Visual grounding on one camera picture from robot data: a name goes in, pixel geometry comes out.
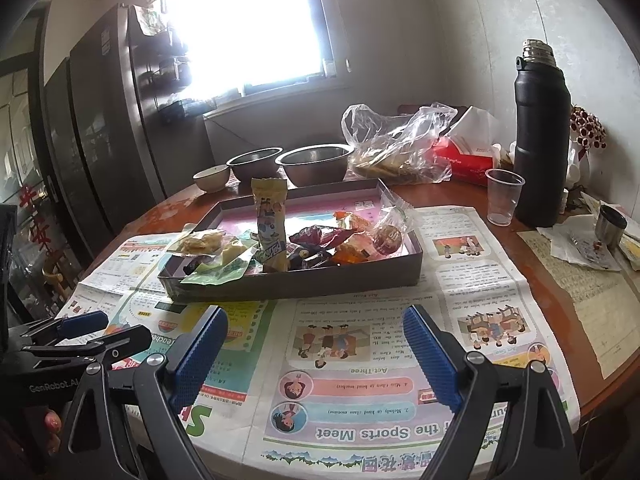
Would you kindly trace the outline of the left hand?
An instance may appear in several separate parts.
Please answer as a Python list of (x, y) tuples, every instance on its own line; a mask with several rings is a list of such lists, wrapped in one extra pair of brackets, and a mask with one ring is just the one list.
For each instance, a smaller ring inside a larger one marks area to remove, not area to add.
[(46, 452), (47, 456), (55, 456), (61, 444), (61, 417), (46, 406), (29, 408), (27, 413), (38, 448)]

